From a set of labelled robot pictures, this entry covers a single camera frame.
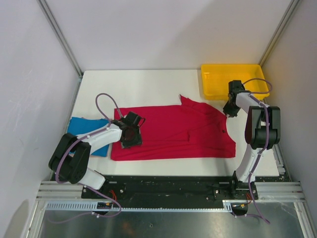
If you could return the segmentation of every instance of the red cloth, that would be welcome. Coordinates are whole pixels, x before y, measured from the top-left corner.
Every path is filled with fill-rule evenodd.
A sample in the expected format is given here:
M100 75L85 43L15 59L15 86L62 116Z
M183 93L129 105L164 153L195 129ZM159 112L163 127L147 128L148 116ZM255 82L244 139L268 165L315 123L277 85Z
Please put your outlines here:
M141 126L143 144L123 149L112 146L116 161L174 158L232 158L236 144L226 129L226 116L206 103L181 96L182 105L121 108L123 115L134 112L146 119ZM115 110L115 119L120 116Z

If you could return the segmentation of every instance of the blue cloth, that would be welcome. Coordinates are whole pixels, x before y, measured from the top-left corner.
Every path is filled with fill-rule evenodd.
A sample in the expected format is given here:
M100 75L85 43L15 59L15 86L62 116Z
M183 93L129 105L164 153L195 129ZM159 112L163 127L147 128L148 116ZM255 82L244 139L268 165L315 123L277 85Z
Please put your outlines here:
M99 129L107 125L107 123L108 121L106 119L89 120L84 118L71 118L67 132L73 135L85 134L90 131ZM108 148L109 145L106 145L99 150L96 150L92 155L106 157Z

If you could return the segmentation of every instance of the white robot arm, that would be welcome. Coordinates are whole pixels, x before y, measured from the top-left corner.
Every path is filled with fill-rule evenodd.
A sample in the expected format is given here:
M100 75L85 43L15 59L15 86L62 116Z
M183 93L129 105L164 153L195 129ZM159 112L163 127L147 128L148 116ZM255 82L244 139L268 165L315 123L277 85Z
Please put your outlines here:
M110 126L107 124L86 134L65 134L53 153L49 168L56 172L60 166L58 174L60 180L66 180L72 184L80 183L97 190L100 189L105 182L105 177L88 168L89 156L96 150L117 141L121 141L123 148L141 145L142 139L139 127L141 119L142 117L139 115L129 112L126 117L111 121ZM71 150L74 153L73 156L66 155L62 165L60 165L70 146L83 137L84 139L80 140Z
M252 169L258 156L263 157L268 149L280 140L280 109L271 107L257 100L250 91L246 91L242 82L234 80L229 83L229 100L223 108L223 112L228 117L237 116L242 108L248 119L245 128L245 139L247 149L240 166L235 171L236 182L247 183L251 174L251 182L255 181ZM268 118L265 118L264 107L268 111ZM269 134L266 133L266 121L269 123Z

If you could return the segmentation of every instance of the yellow plastic bin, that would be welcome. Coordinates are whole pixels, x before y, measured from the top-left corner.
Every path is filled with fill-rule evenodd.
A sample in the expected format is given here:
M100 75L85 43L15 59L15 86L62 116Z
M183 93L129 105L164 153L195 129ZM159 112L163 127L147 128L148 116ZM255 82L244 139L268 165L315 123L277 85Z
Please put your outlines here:
M201 70L203 91L207 100L228 100L228 83L232 80L241 80L244 83L251 78L264 79L258 64L203 64ZM260 80L246 83L245 88L251 92L268 91L267 84ZM263 100L269 93L254 96Z

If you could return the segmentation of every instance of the white tabletop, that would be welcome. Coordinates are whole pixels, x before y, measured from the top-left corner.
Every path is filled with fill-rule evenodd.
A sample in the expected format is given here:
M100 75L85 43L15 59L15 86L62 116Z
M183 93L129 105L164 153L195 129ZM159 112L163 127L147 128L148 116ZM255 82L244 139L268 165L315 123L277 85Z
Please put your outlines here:
M225 104L203 98L199 70L94 70L84 73L72 116L102 118L95 106L95 97L102 92L112 95L119 107L180 105L179 94L206 102L221 112ZM114 104L109 98L100 97L99 105L113 118ZM227 131L236 142L235 158L113 161L109 151L107 158L91 156L88 166L105 175L230 176L240 165L247 146L244 139L246 119L247 114L240 110L236 118L227 120ZM279 175L272 150L262 158L255 174Z

